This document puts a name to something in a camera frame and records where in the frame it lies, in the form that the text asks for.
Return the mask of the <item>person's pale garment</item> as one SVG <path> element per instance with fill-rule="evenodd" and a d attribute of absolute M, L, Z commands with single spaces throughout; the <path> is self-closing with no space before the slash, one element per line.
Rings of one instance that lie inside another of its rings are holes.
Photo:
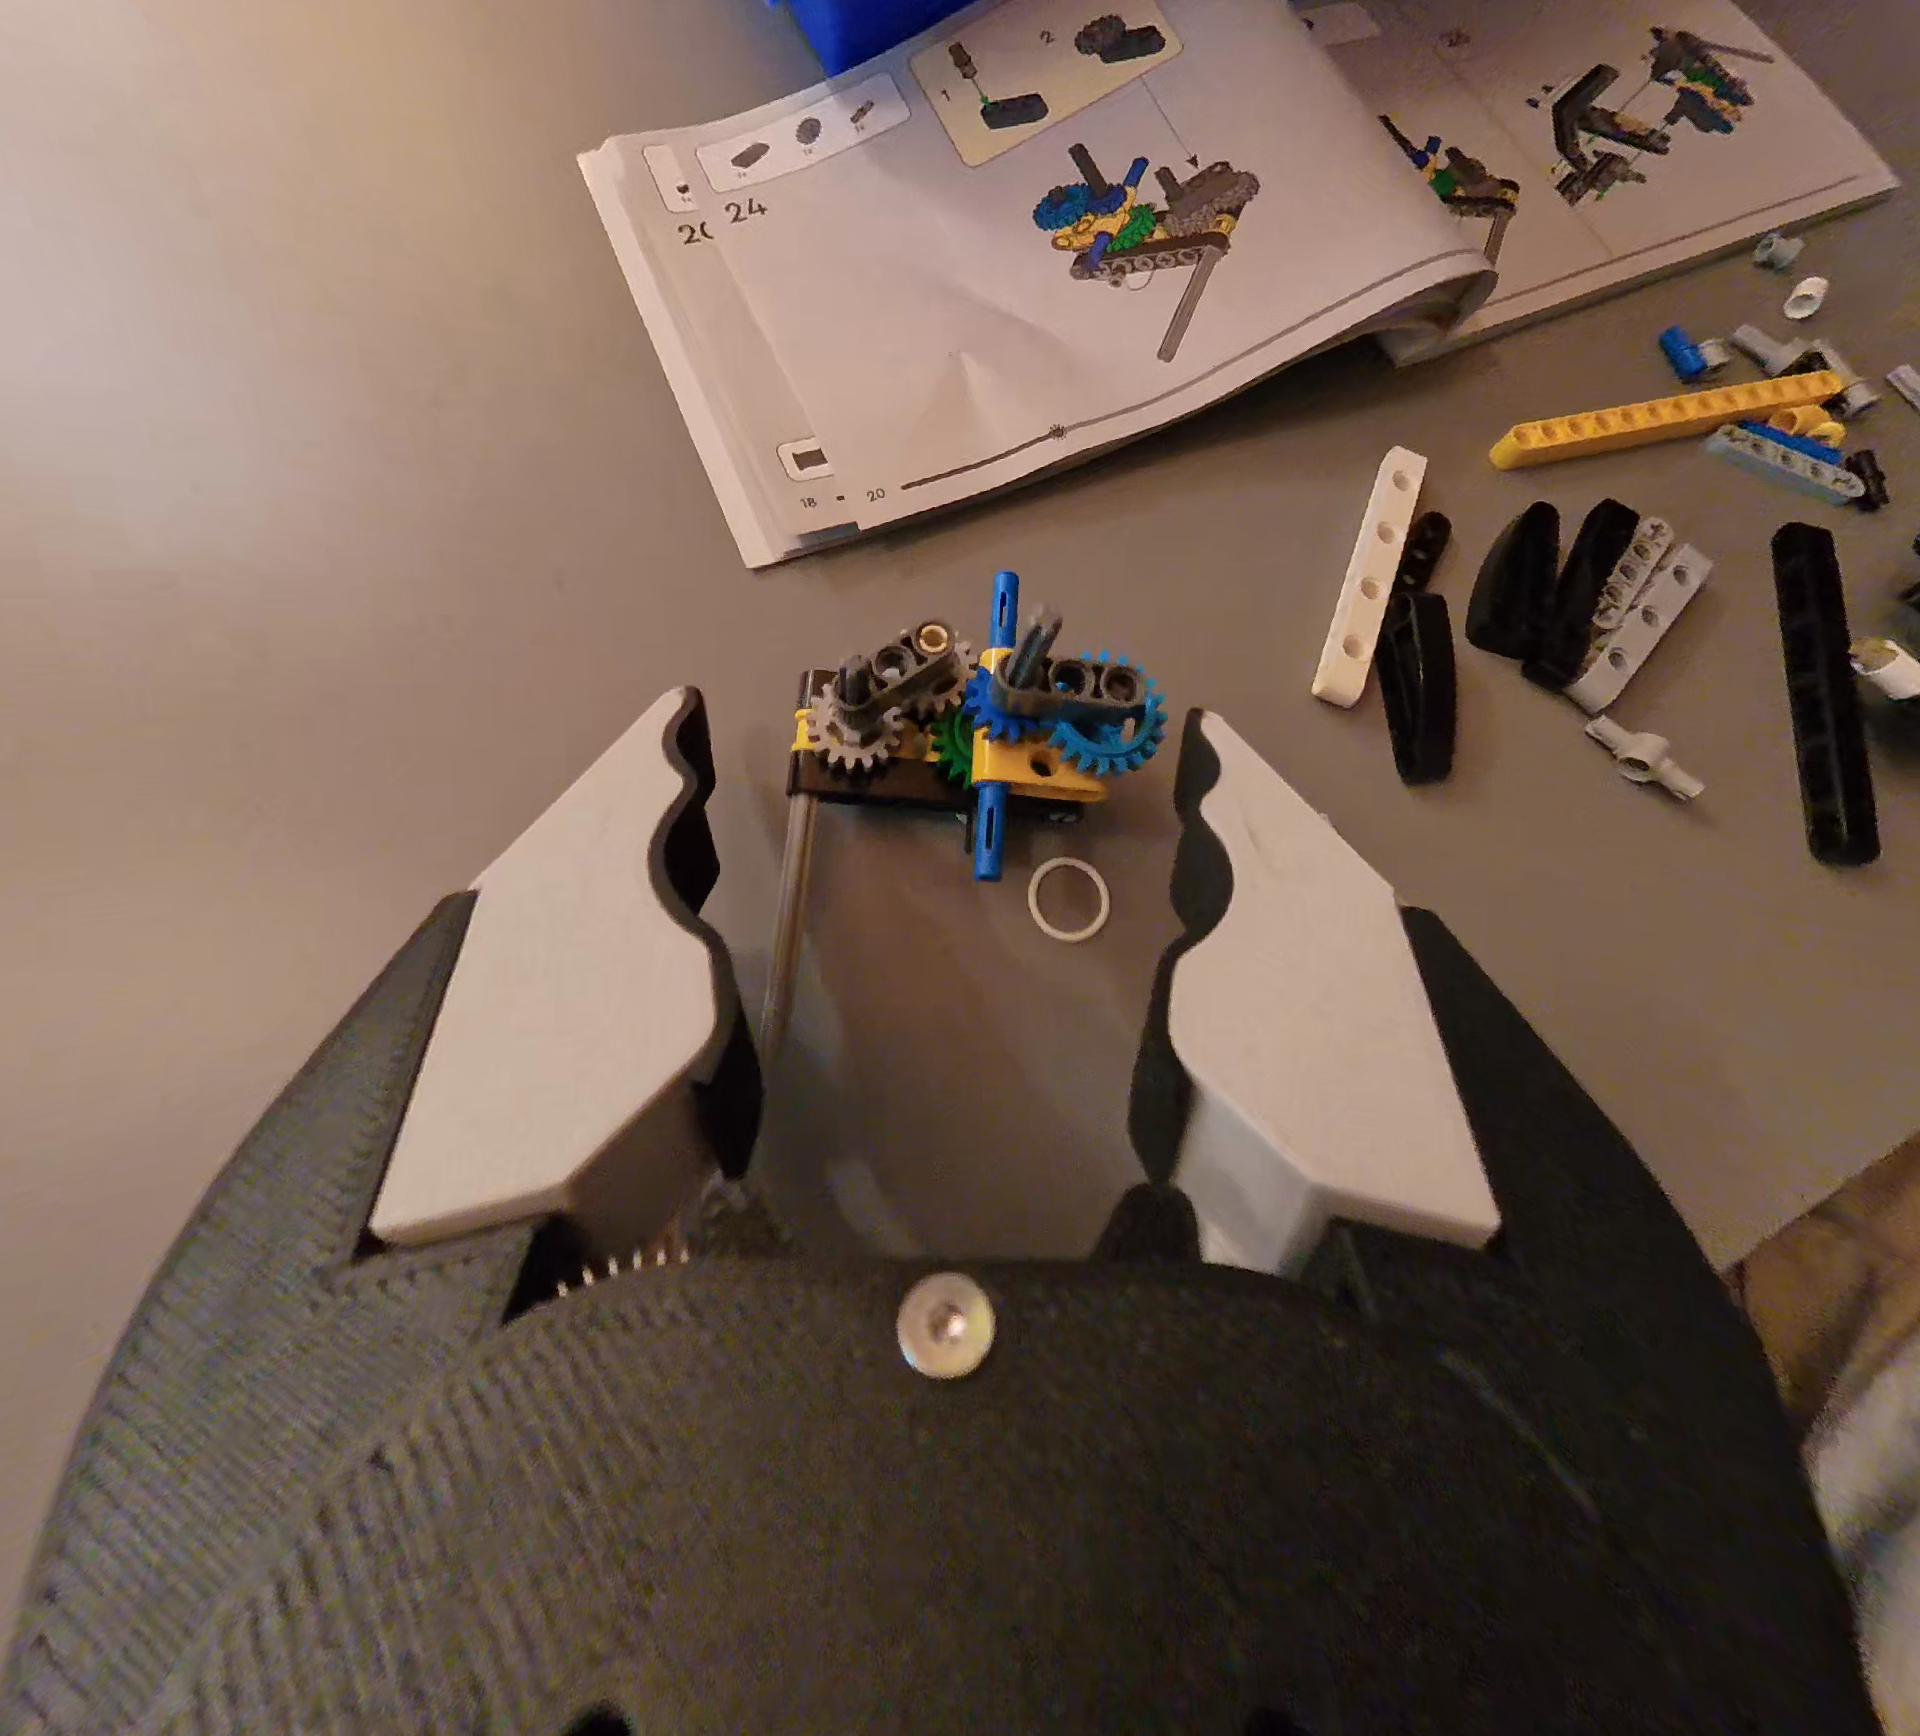
<path fill-rule="evenodd" d="M 1918 1331 L 1822 1417 L 1807 1460 L 1869 1663 L 1886 1689 L 1917 1694 Z"/>

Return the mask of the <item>long black lego beam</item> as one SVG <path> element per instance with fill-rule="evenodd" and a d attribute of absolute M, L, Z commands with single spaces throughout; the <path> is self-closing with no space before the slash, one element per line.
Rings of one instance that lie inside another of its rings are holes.
<path fill-rule="evenodd" d="M 1867 865 L 1883 841 L 1836 542 L 1786 521 L 1773 533 L 1770 567 L 1809 849 L 1829 865 Z"/>

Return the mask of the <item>long yellow lego beam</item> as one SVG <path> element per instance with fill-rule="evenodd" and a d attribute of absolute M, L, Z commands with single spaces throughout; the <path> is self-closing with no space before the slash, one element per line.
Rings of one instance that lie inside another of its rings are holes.
<path fill-rule="evenodd" d="M 1762 423 L 1790 410 L 1812 407 L 1825 413 L 1852 381 L 1836 369 L 1812 369 L 1532 418 L 1507 428 L 1490 448 L 1489 461 L 1495 470 L 1511 473 L 1709 436 L 1718 428 Z"/>

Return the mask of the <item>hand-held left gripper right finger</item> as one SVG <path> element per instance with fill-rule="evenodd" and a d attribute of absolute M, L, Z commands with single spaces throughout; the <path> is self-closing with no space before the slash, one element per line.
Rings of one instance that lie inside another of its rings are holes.
<path fill-rule="evenodd" d="M 1487 1247 L 1503 1213 L 1394 885 L 1217 710 L 1188 710 L 1174 770 L 1143 1175 L 1214 1268 L 1301 1273 L 1334 1223 Z"/>

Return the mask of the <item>lego instruction booklet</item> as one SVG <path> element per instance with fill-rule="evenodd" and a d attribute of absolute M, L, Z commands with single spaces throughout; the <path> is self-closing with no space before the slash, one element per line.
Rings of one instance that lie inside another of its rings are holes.
<path fill-rule="evenodd" d="M 581 172 L 752 569 L 1901 181 L 1731 0 L 983 0 Z"/>

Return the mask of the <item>white lego beam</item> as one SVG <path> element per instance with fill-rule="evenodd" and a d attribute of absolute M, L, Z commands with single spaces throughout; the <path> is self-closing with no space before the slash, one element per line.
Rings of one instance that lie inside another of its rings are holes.
<path fill-rule="evenodd" d="M 1327 705 L 1350 710 L 1367 689 L 1426 473 L 1429 457 L 1404 446 L 1380 460 L 1311 679 Z"/>

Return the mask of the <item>light grey lego connector pin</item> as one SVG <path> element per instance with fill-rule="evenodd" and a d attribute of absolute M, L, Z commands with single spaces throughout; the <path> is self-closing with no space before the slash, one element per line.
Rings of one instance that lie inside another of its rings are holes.
<path fill-rule="evenodd" d="M 1679 763 L 1669 738 L 1661 733 L 1629 730 L 1610 713 L 1589 719 L 1584 733 L 1600 743 L 1617 772 L 1636 785 L 1658 787 L 1680 804 L 1693 804 L 1706 790 L 1700 778 Z"/>

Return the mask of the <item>grey blue lego beam assembly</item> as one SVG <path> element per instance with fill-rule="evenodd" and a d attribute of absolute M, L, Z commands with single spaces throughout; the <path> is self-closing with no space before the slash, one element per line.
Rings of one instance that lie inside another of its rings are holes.
<path fill-rule="evenodd" d="M 1812 437 L 1765 421 L 1714 428 L 1705 449 L 1749 475 L 1770 479 L 1822 506 L 1877 513 L 1891 500 L 1877 460 L 1848 461 Z"/>

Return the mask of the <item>black curved lego panel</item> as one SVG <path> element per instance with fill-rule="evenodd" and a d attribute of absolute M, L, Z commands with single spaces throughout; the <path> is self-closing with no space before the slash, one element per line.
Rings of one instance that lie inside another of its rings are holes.
<path fill-rule="evenodd" d="M 1537 688 L 1562 693 L 1580 674 L 1603 592 L 1639 526 L 1641 511 L 1614 497 L 1582 518 L 1523 655 L 1523 674 Z"/>
<path fill-rule="evenodd" d="M 1402 783 L 1421 787 L 1446 780 L 1459 730 L 1459 663 L 1446 598 L 1431 590 L 1394 592 L 1385 608 L 1372 668 Z"/>
<path fill-rule="evenodd" d="M 1540 644 L 1562 569 L 1562 513 L 1531 502 L 1489 547 L 1475 578 L 1462 633 L 1487 653 L 1523 663 Z"/>

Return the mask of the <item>lego gear assembly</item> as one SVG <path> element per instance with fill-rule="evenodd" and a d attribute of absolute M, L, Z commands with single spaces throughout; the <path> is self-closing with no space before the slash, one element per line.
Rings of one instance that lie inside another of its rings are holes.
<path fill-rule="evenodd" d="M 818 811 L 954 815 L 973 878 L 997 882 L 1016 817 L 1075 824 L 1151 763 L 1169 703 L 1115 647 L 1075 652 L 1065 620 L 992 579 L 987 633 L 925 616 L 798 686 L 786 756 L 781 883 L 806 883 Z"/>

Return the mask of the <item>light grey lego beam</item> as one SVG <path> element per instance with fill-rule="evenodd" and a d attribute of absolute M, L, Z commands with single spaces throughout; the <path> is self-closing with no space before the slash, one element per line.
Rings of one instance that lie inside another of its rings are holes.
<path fill-rule="evenodd" d="M 1706 583 L 1717 564 L 1661 516 L 1643 516 L 1604 578 L 1562 688 L 1587 715 L 1610 710 Z"/>

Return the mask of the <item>dark brown axle rod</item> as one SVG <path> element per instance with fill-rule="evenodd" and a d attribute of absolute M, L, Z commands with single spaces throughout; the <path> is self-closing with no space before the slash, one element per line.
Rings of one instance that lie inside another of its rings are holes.
<path fill-rule="evenodd" d="M 821 798 L 797 790 L 786 800 L 781 851 L 781 889 L 769 971 L 757 1027 L 763 1073 L 772 1078 L 793 1026 L 805 953 L 805 920 L 818 835 Z"/>

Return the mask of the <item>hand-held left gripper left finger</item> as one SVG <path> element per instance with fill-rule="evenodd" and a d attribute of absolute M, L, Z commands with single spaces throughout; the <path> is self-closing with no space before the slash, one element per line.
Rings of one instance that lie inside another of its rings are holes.
<path fill-rule="evenodd" d="M 472 883 L 378 1244 L 561 1223 L 586 1263 L 660 1259 L 749 1172 L 765 1083 L 706 918 L 714 783 L 704 693 L 671 688 Z"/>

